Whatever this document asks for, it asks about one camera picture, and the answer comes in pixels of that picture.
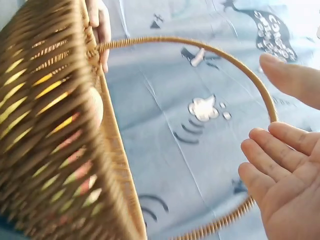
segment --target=human hand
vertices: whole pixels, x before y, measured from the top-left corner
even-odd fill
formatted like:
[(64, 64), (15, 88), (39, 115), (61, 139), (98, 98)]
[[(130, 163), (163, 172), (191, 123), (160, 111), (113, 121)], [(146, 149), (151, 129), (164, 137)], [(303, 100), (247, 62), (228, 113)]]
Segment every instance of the human hand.
[[(107, 6), (103, 0), (85, 0), (89, 14), (90, 25), (97, 43), (107, 43), (111, 41), (110, 17)], [(100, 63), (103, 71), (108, 71), (109, 50), (100, 55)]]
[[(260, 64), (282, 92), (320, 110), (320, 71), (277, 62)], [(274, 122), (253, 129), (241, 149), (250, 163), (238, 172), (256, 200), (269, 240), (320, 238), (320, 133)]]

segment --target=wicker basket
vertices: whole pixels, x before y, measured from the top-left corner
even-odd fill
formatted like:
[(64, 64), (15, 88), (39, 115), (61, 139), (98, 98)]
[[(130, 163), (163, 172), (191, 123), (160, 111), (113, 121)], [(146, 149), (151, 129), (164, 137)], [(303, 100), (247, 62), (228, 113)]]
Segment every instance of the wicker basket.
[[(216, 48), (175, 37), (97, 45), (84, 0), (28, 0), (0, 32), (0, 206), (25, 235), (34, 240), (147, 239), (99, 63), (99, 52), (144, 42), (192, 44), (224, 57), (248, 75), (270, 120), (277, 120), (257, 76)], [(100, 128), (92, 87), (103, 101)], [(253, 203), (248, 197), (228, 215), (172, 239), (203, 238)]]

